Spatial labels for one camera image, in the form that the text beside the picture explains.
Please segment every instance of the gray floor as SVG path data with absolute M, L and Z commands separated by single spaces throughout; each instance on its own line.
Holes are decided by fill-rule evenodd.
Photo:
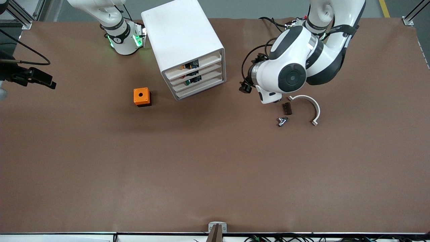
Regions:
M 171 0 L 128 0 L 127 9 L 133 19 L 141 19 L 141 12 L 170 2 Z M 257 19 L 262 16 L 276 19 L 302 17 L 307 14 L 309 1 L 295 0 L 199 0 L 208 18 Z M 383 17 L 378 0 L 367 0 L 363 13 L 365 18 Z M 67 1 L 63 1 L 57 19 L 53 21 L 95 21 L 88 14 L 74 9 Z
M 417 6 L 421 0 L 385 0 L 391 17 L 406 16 Z M 421 43 L 427 61 L 430 59 L 430 4 L 427 5 L 415 18 L 414 28 L 417 29 L 418 39 Z

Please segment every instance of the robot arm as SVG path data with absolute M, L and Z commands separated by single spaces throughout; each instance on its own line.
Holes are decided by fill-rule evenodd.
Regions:
M 246 81 L 255 84 L 261 102 L 279 101 L 283 93 L 295 92 L 305 82 L 320 85 L 333 79 L 365 5 L 366 0 L 311 0 L 307 19 L 284 31 L 269 56 L 256 59 L 248 71 Z M 325 33 L 333 18 L 334 27 L 324 44 L 317 36 Z
M 133 54 L 144 45 L 146 29 L 141 24 L 126 21 L 116 6 L 126 0 L 68 0 L 71 6 L 97 19 L 108 34 L 111 46 L 121 55 Z

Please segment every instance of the orange box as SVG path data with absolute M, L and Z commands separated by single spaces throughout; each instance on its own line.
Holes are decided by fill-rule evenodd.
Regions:
M 138 107 L 151 106 L 151 92 L 147 87 L 136 88 L 133 91 L 134 103 Z

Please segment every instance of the yellow floor line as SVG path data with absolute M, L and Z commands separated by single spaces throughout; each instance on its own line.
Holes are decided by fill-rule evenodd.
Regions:
M 385 0 L 379 0 L 379 4 L 381 5 L 382 12 L 384 13 L 385 18 L 390 17 L 390 13 L 388 12 L 387 5 L 385 4 Z

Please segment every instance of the metal clamp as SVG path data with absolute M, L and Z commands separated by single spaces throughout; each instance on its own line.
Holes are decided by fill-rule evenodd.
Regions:
M 222 234 L 227 233 L 227 223 L 210 222 L 209 235 L 206 242 L 222 242 Z
M 406 26 L 414 26 L 412 19 L 407 20 L 405 16 L 402 16 L 403 24 Z
M 315 99 L 313 99 L 310 96 L 306 96 L 306 95 L 298 95 L 298 96 L 295 96 L 295 97 L 292 97 L 292 96 L 288 97 L 288 99 L 290 101 L 293 101 L 293 100 L 298 99 L 298 98 L 306 99 L 306 100 L 308 100 L 309 102 L 311 102 L 314 105 L 315 110 L 316 110 L 316 117 L 312 120 L 312 124 L 314 126 L 317 126 L 318 122 L 316 120 L 319 118 L 319 115 L 321 113 L 321 108 L 319 107 L 319 104 L 315 101 Z

